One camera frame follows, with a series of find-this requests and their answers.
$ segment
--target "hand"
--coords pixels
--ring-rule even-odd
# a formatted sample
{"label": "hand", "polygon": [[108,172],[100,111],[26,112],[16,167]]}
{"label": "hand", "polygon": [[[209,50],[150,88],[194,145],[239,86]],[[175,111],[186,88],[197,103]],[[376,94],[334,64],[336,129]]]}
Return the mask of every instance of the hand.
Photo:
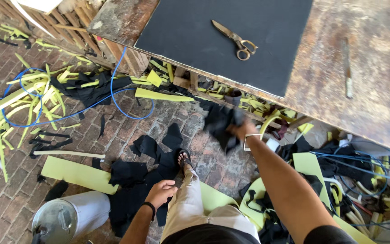
{"label": "hand", "polygon": [[227,128],[227,131],[237,136],[237,138],[241,141],[245,140],[246,135],[259,133],[259,131],[255,128],[255,125],[248,118],[245,119],[240,127],[230,125]]}
{"label": "hand", "polygon": [[153,204],[157,211],[157,209],[162,206],[162,204],[168,201],[169,197],[172,197],[174,193],[177,192],[178,188],[172,186],[175,183],[176,182],[172,180],[163,180],[159,183],[156,183],[151,188],[145,201]]}

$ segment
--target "bucket lid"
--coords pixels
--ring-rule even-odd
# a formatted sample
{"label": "bucket lid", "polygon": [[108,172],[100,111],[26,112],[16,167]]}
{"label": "bucket lid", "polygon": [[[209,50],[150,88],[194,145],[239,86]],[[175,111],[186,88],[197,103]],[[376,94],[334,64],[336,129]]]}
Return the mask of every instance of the bucket lid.
{"label": "bucket lid", "polygon": [[40,240],[46,244],[68,244],[76,231],[78,215],[67,201],[55,199],[45,203],[32,220],[32,230],[40,226]]}

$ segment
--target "scissor blade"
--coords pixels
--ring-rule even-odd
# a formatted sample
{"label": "scissor blade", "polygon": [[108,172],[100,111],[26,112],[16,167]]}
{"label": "scissor blade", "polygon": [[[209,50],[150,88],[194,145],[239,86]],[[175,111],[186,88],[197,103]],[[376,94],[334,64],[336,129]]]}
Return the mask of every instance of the scissor blade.
{"label": "scissor blade", "polygon": [[225,36],[230,37],[231,34],[233,33],[233,32],[230,31],[228,28],[226,28],[225,26],[219,24],[219,23],[216,22],[216,21],[211,20],[211,22],[213,23],[214,27],[216,27],[216,29],[218,29],[220,32],[222,32],[222,34],[224,34]]}

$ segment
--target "metal bucket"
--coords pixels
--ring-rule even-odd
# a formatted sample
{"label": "metal bucket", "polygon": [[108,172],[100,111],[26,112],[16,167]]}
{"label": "metal bucket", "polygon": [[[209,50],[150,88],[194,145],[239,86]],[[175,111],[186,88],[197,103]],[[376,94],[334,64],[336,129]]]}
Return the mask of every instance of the metal bucket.
{"label": "metal bucket", "polygon": [[40,240],[46,244],[68,244],[102,226],[109,211],[108,196],[98,191],[63,197],[45,203],[37,211],[32,230],[40,226]]}

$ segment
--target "beige pants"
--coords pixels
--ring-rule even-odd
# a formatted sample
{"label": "beige pants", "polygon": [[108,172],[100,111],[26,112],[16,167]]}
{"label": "beige pants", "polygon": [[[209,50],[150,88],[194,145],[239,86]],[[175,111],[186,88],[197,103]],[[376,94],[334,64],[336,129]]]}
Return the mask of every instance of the beige pants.
{"label": "beige pants", "polygon": [[260,241],[255,226],[233,206],[215,208],[208,216],[205,216],[199,177],[194,170],[187,169],[183,184],[168,204],[166,225],[160,242],[180,230],[203,224],[221,225],[240,230]]}

